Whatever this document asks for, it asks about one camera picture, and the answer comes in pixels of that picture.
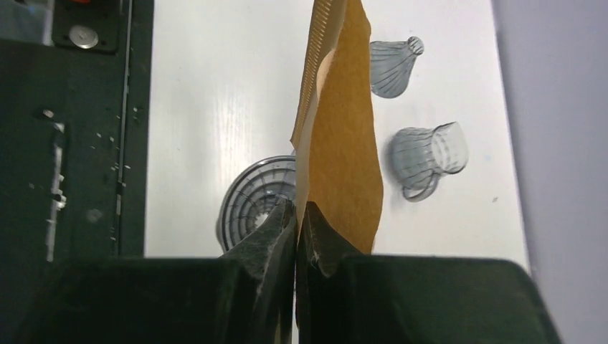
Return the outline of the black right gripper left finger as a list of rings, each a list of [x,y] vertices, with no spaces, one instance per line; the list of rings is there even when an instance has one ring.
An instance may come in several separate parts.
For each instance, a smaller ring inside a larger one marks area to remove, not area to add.
[[[297,233],[295,205],[282,199],[259,227],[221,256],[240,263],[255,281],[247,343],[292,342]]]

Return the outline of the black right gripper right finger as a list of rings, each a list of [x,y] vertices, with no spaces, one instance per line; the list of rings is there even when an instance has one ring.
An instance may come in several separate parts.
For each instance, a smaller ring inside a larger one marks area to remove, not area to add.
[[[341,260],[362,252],[309,201],[300,222],[295,273],[295,319],[300,343],[345,343],[348,338],[346,292],[338,272]]]

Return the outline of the clear plastic coffee dripper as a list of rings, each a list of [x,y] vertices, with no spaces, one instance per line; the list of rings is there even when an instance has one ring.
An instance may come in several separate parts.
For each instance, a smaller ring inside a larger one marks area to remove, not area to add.
[[[228,252],[262,225],[284,199],[295,200],[295,156],[271,156],[244,169],[228,188],[217,221],[217,238]]]

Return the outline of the brown paper coffee filter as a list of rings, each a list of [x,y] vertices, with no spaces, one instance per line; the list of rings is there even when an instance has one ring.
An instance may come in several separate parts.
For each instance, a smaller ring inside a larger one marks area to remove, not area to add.
[[[297,217],[314,202],[355,248],[371,252],[384,185],[370,86],[371,25],[360,1],[315,1],[291,142]]]

